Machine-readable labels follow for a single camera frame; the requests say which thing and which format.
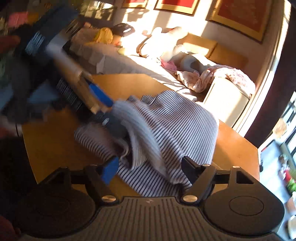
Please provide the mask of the striped grey knit garment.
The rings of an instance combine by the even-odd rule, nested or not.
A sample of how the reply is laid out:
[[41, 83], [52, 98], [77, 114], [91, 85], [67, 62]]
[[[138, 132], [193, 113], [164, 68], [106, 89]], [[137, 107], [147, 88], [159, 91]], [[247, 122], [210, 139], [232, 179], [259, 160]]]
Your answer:
[[179, 196], [190, 188], [181, 169], [184, 156], [197, 164], [212, 162], [219, 120], [177, 92], [131, 96], [115, 102], [111, 114], [126, 127], [126, 138], [114, 138], [94, 122], [74, 137], [104, 162], [117, 156], [118, 176], [142, 196]]

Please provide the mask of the beige sofa with cover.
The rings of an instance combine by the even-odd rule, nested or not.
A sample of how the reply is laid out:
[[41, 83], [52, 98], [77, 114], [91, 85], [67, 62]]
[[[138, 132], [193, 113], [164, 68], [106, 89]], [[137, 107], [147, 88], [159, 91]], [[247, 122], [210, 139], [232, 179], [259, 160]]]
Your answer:
[[150, 35], [113, 34], [107, 28], [82, 28], [70, 51], [98, 74], [146, 74], [184, 97], [201, 102], [228, 126], [234, 126], [255, 93], [254, 82], [242, 71], [246, 59], [217, 43], [180, 27]]

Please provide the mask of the yellow plush toy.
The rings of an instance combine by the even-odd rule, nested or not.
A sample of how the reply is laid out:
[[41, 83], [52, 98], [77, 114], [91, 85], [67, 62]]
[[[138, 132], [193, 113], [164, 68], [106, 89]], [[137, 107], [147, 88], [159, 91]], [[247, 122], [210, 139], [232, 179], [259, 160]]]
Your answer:
[[86, 45], [91, 45], [94, 43], [102, 43], [102, 44], [111, 44], [113, 40], [112, 30], [108, 27], [100, 28], [95, 37], [90, 41], [85, 43]]

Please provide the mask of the black cap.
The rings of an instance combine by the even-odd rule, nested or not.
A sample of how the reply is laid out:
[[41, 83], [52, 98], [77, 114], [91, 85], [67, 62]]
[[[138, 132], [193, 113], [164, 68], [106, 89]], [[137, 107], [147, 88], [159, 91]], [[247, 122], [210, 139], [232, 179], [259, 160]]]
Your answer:
[[135, 32], [134, 27], [126, 23], [117, 24], [113, 26], [111, 30], [114, 35], [118, 35], [121, 37], [129, 36]]

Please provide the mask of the pink cloth on sofa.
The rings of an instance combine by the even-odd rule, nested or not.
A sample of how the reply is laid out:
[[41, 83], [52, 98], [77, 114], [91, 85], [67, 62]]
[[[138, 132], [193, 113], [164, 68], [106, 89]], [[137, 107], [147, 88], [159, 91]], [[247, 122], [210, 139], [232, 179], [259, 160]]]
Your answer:
[[175, 63], [173, 61], [165, 61], [163, 59], [161, 59], [161, 66], [171, 72], [177, 72], [177, 66], [175, 65]]

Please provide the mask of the white plush toy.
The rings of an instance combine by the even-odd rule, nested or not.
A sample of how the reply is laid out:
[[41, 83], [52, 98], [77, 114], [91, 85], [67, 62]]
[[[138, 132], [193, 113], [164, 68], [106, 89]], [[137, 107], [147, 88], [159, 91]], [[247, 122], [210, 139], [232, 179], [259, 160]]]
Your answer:
[[187, 34], [188, 32], [182, 27], [175, 27], [166, 33], [162, 32], [161, 27], [157, 27], [139, 47], [138, 53], [145, 58], [158, 58], [168, 62], [181, 52], [183, 45], [178, 45], [177, 42]]

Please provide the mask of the green leafy small plant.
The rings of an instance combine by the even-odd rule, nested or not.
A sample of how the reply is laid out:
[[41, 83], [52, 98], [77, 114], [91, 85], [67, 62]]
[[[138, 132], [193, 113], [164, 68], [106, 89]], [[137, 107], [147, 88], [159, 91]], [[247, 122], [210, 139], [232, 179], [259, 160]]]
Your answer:
[[296, 182], [293, 178], [291, 178], [291, 180], [289, 180], [289, 182], [287, 184], [287, 190], [290, 194], [292, 194], [293, 192], [296, 192]]

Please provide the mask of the grey neck pillow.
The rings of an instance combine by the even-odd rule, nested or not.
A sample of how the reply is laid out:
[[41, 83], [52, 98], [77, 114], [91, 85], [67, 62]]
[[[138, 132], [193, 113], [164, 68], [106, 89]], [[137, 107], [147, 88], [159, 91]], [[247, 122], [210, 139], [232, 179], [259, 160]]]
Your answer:
[[210, 61], [205, 56], [198, 54], [186, 55], [179, 64], [180, 71], [203, 73], [207, 68], [211, 67]]

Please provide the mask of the pink floral blanket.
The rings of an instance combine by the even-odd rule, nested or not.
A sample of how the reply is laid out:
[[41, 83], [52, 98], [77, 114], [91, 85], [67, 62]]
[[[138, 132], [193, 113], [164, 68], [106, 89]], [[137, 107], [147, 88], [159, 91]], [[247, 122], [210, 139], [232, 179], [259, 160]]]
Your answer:
[[203, 92], [208, 85], [212, 84], [215, 78], [223, 78], [231, 81], [233, 84], [243, 90], [249, 97], [255, 93], [254, 82], [242, 72], [240, 69], [236, 69], [226, 65], [214, 65], [208, 67], [201, 74], [196, 70], [194, 72], [189, 71], [177, 71], [178, 80], [190, 90], [196, 93]]

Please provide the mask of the red framed picture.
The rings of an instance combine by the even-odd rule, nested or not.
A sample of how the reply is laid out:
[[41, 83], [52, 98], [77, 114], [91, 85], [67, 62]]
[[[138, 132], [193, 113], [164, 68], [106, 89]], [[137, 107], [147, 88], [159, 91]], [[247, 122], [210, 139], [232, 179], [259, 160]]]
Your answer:
[[140, 8], [145, 9], [148, 0], [124, 0], [122, 3], [123, 8]]
[[199, 0], [158, 0], [154, 10], [193, 16], [199, 2]]

